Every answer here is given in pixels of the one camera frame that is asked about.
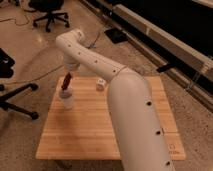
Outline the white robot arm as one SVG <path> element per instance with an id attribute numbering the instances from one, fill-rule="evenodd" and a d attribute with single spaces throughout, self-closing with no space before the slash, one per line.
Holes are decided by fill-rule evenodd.
<path id="1" fill-rule="evenodd" d="M 72 71 L 83 64 L 108 83 L 107 103 L 124 171 L 175 171 L 148 81 L 83 45 L 79 29 L 56 38 Z"/>

